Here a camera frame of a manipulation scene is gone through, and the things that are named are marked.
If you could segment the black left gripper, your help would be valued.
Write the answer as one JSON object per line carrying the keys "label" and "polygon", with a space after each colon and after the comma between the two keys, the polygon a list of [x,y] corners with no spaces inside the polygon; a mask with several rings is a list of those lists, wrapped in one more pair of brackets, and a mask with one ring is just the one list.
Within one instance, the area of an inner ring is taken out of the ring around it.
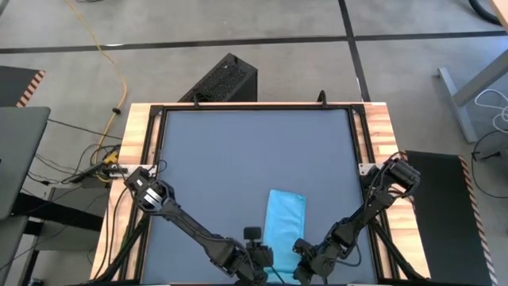
{"label": "black left gripper", "polygon": [[242,245],[233,240],[232,274],[237,277],[235,284],[266,284],[268,274],[265,268],[273,265],[272,249],[261,242],[250,240]]}

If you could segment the wooden desk top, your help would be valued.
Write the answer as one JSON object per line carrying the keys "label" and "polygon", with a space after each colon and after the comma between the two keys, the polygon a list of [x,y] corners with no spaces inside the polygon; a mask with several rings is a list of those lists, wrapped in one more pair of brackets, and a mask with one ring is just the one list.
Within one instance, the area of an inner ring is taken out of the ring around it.
{"label": "wooden desk top", "polygon": [[491,7],[496,13],[504,29],[508,31],[508,0],[490,0]]}

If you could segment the black aluminium table frame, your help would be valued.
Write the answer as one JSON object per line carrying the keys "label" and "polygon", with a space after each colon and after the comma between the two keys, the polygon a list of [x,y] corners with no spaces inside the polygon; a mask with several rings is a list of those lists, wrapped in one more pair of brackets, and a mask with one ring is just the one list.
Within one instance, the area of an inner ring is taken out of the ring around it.
{"label": "black aluminium table frame", "polygon": [[[317,107],[317,102],[204,102],[204,107],[232,107],[237,110],[242,106],[261,109],[265,107]],[[392,153],[398,151],[388,106],[385,102],[350,102],[356,108],[354,113],[355,131],[360,143],[360,157],[367,160],[370,155],[375,162],[385,161]],[[121,141],[119,161],[126,164],[138,164],[142,161],[144,148],[148,149],[148,161],[153,162],[156,152],[156,138],[159,134],[161,116],[150,115],[160,106],[191,107],[189,102],[150,102],[133,103],[128,109],[128,117]],[[129,225],[138,223],[141,214],[134,209],[133,200],[123,192],[124,185],[119,180],[112,183],[110,189],[109,218],[102,224],[97,245],[97,253],[90,276],[92,278],[105,272],[106,264],[102,259],[107,250],[116,256],[121,248],[125,235],[132,231]],[[412,267],[425,277],[429,277],[429,267],[421,243],[414,209],[408,201],[396,203],[380,217],[383,226]],[[115,273],[114,279],[132,279],[137,270],[136,263],[142,260],[141,242],[137,239],[126,262]]]}

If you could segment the small black striped-edge mat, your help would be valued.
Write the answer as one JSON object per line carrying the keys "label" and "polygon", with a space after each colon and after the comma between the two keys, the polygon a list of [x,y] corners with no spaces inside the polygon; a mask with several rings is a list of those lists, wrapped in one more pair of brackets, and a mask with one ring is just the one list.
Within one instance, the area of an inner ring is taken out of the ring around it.
{"label": "small black striped-edge mat", "polygon": [[0,66],[0,107],[25,107],[46,72],[28,68]]}

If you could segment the black computer tower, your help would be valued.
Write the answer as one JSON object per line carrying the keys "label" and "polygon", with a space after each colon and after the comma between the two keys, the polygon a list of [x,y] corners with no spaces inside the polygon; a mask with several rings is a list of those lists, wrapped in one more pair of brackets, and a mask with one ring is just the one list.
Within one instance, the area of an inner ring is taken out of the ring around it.
{"label": "black computer tower", "polygon": [[226,54],[179,102],[256,102],[258,70]]}

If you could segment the grey laptop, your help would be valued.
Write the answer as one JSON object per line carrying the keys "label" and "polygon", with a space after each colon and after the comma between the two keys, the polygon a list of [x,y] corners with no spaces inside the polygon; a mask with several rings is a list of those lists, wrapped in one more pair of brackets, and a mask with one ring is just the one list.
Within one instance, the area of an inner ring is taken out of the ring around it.
{"label": "grey laptop", "polygon": [[45,106],[0,107],[0,220],[11,214],[50,113]]}

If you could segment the large black striped-edge mat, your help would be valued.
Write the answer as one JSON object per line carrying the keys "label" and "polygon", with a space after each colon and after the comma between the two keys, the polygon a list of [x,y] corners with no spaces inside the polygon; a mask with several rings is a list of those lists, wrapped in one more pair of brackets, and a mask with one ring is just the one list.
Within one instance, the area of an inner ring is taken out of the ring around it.
{"label": "large black striped-edge mat", "polygon": [[430,279],[500,286],[464,158],[407,151],[421,173],[414,208]]}

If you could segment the light blue microfiber towel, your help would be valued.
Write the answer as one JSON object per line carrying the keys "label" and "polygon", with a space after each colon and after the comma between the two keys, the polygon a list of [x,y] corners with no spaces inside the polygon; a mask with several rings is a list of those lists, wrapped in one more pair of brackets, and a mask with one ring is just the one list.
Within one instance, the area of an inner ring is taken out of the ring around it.
{"label": "light blue microfiber towel", "polygon": [[265,268],[268,283],[300,285],[293,277],[300,256],[293,245],[304,238],[306,197],[288,191],[272,189],[269,192],[264,223],[263,243],[273,252],[273,265]]}

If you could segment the grey metal desk leg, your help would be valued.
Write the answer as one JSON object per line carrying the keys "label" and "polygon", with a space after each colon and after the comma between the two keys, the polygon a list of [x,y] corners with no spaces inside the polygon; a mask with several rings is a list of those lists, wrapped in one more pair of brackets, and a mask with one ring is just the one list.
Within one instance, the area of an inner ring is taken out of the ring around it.
{"label": "grey metal desk leg", "polygon": [[473,100],[481,91],[485,91],[495,81],[508,72],[508,49],[495,58],[475,77],[470,79],[461,88],[457,88],[446,68],[438,68],[437,76],[444,88],[445,97],[454,112],[465,140],[468,143],[478,141],[477,134],[471,119],[469,118],[466,105]]}

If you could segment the black power strip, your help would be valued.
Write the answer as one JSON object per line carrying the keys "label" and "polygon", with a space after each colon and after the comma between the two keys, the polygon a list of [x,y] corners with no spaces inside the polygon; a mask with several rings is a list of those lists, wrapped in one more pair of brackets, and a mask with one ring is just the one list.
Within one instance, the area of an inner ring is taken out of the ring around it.
{"label": "black power strip", "polygon": [[69,181],[77,184],[86,178],[95,178],[102,182],[109,183],[113,178],[122,177],[127,173],[128,169],[121,167],[116,160],[103,160],[94,164],[76,175],[73,175]]}

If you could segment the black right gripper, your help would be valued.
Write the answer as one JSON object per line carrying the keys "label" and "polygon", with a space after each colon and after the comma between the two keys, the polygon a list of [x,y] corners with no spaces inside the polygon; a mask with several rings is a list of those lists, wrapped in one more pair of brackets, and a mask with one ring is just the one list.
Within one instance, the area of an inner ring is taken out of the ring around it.
{"label": "black right gripper", "polygon": [[331,241],[311,245],[299,238],[293,245],[293,252],[301,256],[293,272],[293,278],[301,284],[310,284],[313,276],[326,279],[332,273],[340,247]]}

